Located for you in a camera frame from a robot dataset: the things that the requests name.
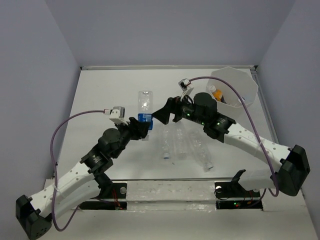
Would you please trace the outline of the clear bottle white cap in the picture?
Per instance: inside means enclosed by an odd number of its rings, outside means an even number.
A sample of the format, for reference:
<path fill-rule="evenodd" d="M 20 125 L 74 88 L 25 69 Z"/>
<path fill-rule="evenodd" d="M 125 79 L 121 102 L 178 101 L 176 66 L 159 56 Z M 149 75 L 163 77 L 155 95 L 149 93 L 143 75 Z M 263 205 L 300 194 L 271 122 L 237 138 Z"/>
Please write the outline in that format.
<path fill-rule="evenodd" d="M 160 131 L 160 146 L 161 156 L 164 160 L 169 160 L 173 157 L 173 140 L 172 133 L 168 127 L 164 127 Z"/>

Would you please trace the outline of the blue label bottle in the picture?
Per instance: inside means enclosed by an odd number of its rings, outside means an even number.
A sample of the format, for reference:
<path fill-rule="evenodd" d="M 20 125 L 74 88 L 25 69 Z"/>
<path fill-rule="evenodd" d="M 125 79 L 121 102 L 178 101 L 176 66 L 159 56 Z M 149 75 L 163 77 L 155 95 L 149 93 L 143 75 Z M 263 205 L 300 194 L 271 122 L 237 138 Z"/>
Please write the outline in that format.
<path fill-rule="evenodd" d="M 138 121 L 149 122 L 148 134 L 142 141 L 148 141 L 150 131 L 153 130 L 153 92 L 151 90 L 142 90 L 138 92 Z"/>

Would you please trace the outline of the clear bottle grey cap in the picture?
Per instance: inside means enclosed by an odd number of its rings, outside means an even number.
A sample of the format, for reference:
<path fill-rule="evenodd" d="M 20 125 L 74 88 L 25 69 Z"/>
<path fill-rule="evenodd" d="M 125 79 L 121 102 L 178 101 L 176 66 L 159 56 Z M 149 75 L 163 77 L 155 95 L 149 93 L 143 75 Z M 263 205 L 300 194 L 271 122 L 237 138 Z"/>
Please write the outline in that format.
<path fill-rule="evenodd" d="M 181 125 L 174 132 L 175 155 L 178 160 L 186 160 L 189 154 L 188 141 L 185 128 Z"/>

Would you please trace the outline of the orange juice bottle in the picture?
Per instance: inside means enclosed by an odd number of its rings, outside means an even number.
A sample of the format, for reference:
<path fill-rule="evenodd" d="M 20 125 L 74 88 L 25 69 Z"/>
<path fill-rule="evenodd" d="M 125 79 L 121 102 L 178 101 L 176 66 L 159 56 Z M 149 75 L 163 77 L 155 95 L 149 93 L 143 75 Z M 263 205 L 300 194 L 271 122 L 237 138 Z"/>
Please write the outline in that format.
<path fill-rule="evenodd" d="M 222 93 L 222 91 L 218 88 L 216 88 L 214 85 L 211 85 L 209 87 L 210 92 L 212 93 L 213 97 L 221 103 L 226 103 L 225 99 L 224 99 L 224 95 Z"/>

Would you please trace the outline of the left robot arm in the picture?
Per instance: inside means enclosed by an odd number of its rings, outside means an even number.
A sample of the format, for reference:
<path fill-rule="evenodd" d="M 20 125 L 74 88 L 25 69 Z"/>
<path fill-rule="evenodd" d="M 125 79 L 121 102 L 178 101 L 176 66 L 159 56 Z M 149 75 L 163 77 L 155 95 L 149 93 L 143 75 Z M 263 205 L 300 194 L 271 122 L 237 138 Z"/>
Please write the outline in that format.
<path fill-rule="evenodd" d="M 144 139 L 150 126 L 148 121 L 140 122 L 134 117 L 128 121 L 116 117 L 111 121 L 115 127 L 105 130 L 97 144 L 70 171 L 42 191 L 16 200 L 15 216 L 30 240 L 37 240 L 51 228 L 52 221 L 58 217 L 55 208 L 64 207 L 68 211 L 84 201 L 84 197 L 78 195 L 66 202 L 79 188 L 94 182 L 93 191 L 97 196 L 104 198 L 110 194 L 113 183 L 106 170 L 131 140 Z"/>

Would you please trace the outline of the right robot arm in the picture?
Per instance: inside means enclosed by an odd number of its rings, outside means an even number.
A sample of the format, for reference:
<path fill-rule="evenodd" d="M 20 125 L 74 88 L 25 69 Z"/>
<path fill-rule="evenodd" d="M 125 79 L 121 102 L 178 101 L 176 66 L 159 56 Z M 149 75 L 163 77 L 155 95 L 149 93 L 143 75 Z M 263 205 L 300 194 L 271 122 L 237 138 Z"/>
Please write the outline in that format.
<path fill-rule="evenodd" d="M 203 131 L 210 138 L 234 146 L 263 161 L 267 169 L 249 171 L 239 170 L 230 183 L 230 190 L 235 196 L 242 196 L 247 191 L 260 189 L 278 189 L 288 196 L 296 196 L 307 176 L 310 165 L 306 150 L 295 145 L 289 148 L 254 135 L 232 118 L 218 112 L 217 102 L 206 92 L 197 93 L 193 101 L 189 96 L 170 97 L 164 107 L 152 116 L 164 125 L 181 119 L 203 126 Z"/>

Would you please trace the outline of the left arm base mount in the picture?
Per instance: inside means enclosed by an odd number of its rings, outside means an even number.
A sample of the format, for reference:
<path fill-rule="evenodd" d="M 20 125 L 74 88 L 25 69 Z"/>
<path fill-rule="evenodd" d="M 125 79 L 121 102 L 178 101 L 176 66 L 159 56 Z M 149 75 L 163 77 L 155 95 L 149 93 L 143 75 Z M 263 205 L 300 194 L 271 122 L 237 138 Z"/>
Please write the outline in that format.
<path fill-rule="evenodd" d="M 108 192 L 101 193 L 79 205 L 81 210 L 126 211 L 127 182 L 115 181 Z"/>

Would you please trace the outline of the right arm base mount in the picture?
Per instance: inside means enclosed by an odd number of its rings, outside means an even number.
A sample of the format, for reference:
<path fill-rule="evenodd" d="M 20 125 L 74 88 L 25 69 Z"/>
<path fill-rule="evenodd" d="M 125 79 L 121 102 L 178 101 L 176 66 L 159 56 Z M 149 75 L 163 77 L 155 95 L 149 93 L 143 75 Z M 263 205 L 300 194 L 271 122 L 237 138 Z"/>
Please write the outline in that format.
<path fill-rule="evenodd" d="M 261 194 L 247 191 L 238 183 L 218 181 L 214 183 L 217 210 L 263 209 Z"/>

